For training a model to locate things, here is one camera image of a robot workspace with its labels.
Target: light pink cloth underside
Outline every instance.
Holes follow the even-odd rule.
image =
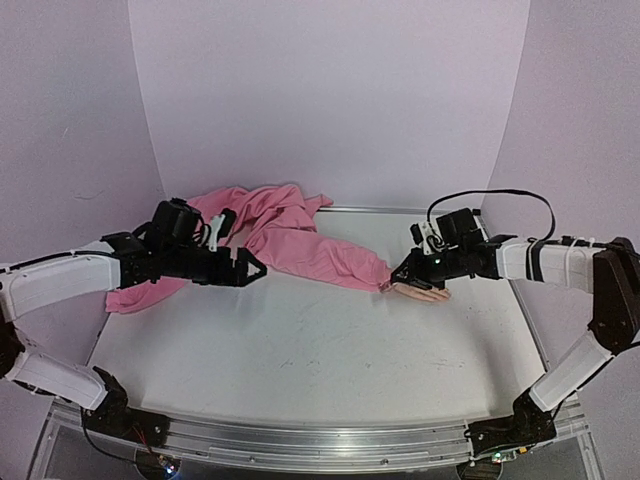
[[[193,198],[189,204],[210,221],[224,208],[238,214],[232,235],[249,227],[244,246],[262,263],[285,273],[342,287],[377,292],[391,270],[364,247],[317,233],[313,216],[333,202],[324,195],[305,199],[295,185],[254,191],[223,188]],[[186,285],[185,280],[161,278],[156,284],[116,290],[107,295],[107,311],[133,313],[148,308]]]

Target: pink cloth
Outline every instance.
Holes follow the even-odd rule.
[[[193,198],[189,204],[210,221],[224,208],[238,214],[232,235],[250,225],[245,241],[262,263],[300,277],[377,292],[389,281],[391,270],[364,247],[317,233],[313,216],[333,202],[319,195],[304,199],[295,185],[263,187],[254,191],[223,188]],[[116,290],[107,295],[107,311],[133,313],[148,308],[186,285],[185,280],[161,278],[156,284]]]

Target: pink towel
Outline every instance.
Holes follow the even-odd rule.
[[[238,218],[232,235],[250,225],[244,246],[275,270],[342,287],[380,291],[391,276],[384,261],[371,250],[317,233],[313,216],[320,207],[332,203],[324,195],[304,199],[295,185],[251,192],[239,187],[223,188],[189,201],[207,222],[224,208],[234,210]],[[116,290],[107,295],[107,311],[138,312],[174,294],[186,283],[163,277],[156,284],[146,282]]]

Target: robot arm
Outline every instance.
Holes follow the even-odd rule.
[[[218,247],[235,220],[229,210],[205,225],[200,212],[178,199],[161,202],[134,233],[108,235],[82,250],[0,268],[0,378],[47,392],[93,411],[126,393],[107,372],[69,365],[47,354],[13,322],[37,308],[89,292],[126,288],[161,276],[202,285],[245,286],[266,274],[248,250]],[[257,273],[249,275],[249,265]]]
[[[446,280],[475,275],[525,279],[578,288],[593,294],[588,330],[558,365],[513,404],[510,417],[470,424],[477,457],[527,447],[555,437],[555,411],[616,355],[629,349],[640,331],[640,264],[631,242],[602,244],[564,237],[525,241],[500,235],[485,239],[469,209],[438,218],[441,248],[427,241],[425,224],[411,231],[419,244],[392,274],[392,282],[442,288]]]

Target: table surface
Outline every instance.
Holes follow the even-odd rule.
[[[396,266],[416,215],[320,212],[318,229]],[[506,415],[544,370],[506,281],[429,305],[269,271],[113,314],[91,358],[132,406],[242,422],[400,424]]]

